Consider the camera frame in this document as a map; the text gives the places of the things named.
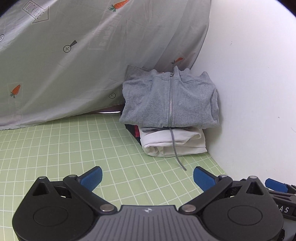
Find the red checked folded garment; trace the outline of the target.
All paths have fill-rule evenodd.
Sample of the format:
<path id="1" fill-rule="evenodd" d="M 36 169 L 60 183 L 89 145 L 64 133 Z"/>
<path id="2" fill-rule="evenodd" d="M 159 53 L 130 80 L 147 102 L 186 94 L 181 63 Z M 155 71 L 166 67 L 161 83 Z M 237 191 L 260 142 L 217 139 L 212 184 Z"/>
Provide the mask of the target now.
<path id="1" fill-rule="evenodd" d="M 139 128 L 138 126 L 134 127 L 134 131 L 135 131 L 135 138 L 140 138 L 140 133 L 139 133 Z"/>

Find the green grid mat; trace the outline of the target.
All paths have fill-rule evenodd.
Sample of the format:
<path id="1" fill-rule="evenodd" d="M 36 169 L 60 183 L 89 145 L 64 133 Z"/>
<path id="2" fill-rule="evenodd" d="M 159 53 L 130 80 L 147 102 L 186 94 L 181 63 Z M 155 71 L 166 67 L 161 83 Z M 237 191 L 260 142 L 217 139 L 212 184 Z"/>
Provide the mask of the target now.
<path id="1" fill-rule="evenodd" d="M 81 115 L 29 128 L 1 131 L 1 240 L 16 240 L 14 212 L 40 176 L 51 181 L 100 166 L 95 193 L 120 207 L 181 204 L 201 193 L 193 169 L 223 169 L 208 153 L 151 157 L 119 122 L 118 114 Z"/>

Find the white printed carrot sheet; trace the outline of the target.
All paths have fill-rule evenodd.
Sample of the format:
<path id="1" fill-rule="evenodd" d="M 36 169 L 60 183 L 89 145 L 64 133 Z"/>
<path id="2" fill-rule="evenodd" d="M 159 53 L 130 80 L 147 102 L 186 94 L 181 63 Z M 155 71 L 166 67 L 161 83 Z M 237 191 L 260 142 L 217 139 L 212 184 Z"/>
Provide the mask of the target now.
<path id="1" fill-rule="evenodd" d="M 1 1 L 1 129 L 123 103 L 128 66 L 190 68 L 211 1 Z"/>

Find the grey zip hoodie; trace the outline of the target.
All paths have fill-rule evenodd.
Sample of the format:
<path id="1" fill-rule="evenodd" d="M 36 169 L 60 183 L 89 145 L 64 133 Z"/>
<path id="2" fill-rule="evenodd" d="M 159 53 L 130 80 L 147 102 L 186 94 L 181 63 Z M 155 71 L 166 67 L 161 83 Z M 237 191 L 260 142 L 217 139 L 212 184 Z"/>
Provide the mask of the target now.
<path id="1" fill-rule="evenodd" d="M 128 66 L 122 93 L 120 122 L 144 132 L 219 125 L 218 92 L 207 72 L 195 76 L 178 67 L 159 73 Z"/>

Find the white folded garment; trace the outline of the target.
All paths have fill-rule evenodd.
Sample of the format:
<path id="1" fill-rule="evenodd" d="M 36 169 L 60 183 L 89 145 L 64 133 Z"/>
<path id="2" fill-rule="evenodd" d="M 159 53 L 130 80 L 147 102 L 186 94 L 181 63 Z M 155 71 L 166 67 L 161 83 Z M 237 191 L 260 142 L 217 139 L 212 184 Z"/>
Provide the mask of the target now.
<path id="1" fill-rule="evenodd" d="M 207 152 L 203 130 L 196 127 L 150 130 L 140 133 L 143 151 L 153 157 L 185 156 Z"/>

